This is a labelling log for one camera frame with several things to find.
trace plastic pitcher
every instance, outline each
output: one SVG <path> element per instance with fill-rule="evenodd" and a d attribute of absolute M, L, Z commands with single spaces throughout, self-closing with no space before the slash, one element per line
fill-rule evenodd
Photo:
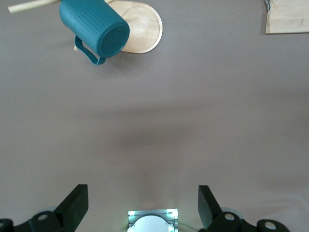
<path fill-rule="evenodd" d="M 75 34 L 76 47 L 95 65 L 104 63 L 126 45 L 129 25 L 104 0 L 61 0 L 59 12 L 64 25 Z"/>

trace wooden stick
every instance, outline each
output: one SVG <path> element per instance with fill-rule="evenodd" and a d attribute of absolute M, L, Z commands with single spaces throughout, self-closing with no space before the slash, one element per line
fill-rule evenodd
<path fill-rule="evenodd" d="M 115 0 L 105 0 L 105 2 L 107 4 L 110 4 L 113 1 L 115 1 Z M 14 5 L 14 6 L 9 6 L 8 8 L 9 8 L 9 11 L 11 12 L 11 14 L 13 14 L 13 13 L 37 8 L 37 7 L 40 7 L 40 6 L 50 5 L 50 4 L 57 3 L 57 2 L 60 2 L 60 0 L 35 0 L 35 1 L 30 1 L 30 2 L 26 2 L 26 3 Z"/>

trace gray tabletop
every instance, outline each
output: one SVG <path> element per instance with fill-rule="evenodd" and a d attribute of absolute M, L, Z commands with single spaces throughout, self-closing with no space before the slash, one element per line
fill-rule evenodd
<path fill-rule="evenodd" d="M 158 47 L 94 66 L 59 5 L 10 14 L 20 2 L 0 1 L 0 218 L 22 223 L 85 183 L 78 232 L 162 208 L 199 229 L 209 185 L 253 225 L 308 230 L 309 34 L 265 35 L 262 0 L 145 0 Z"/>

